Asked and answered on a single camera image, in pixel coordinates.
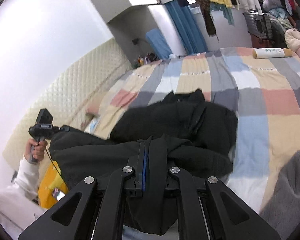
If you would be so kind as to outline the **person's left hand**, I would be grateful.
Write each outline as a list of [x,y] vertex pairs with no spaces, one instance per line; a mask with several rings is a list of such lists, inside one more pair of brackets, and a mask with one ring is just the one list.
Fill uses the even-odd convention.
[[38,163],[44,159],[45,150],[47,147],[47,141],[40,142],[30,138],[25,147],[24,157],[29,163]]

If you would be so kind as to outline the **left forearm white sleeve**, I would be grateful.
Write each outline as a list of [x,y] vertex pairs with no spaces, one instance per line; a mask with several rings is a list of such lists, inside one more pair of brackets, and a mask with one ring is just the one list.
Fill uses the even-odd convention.
[[46,212],[33,202],[38,179],[39,165],[24,158],[13,184],[0,190],[0,224],[12,239],[18,239],[22,231]]

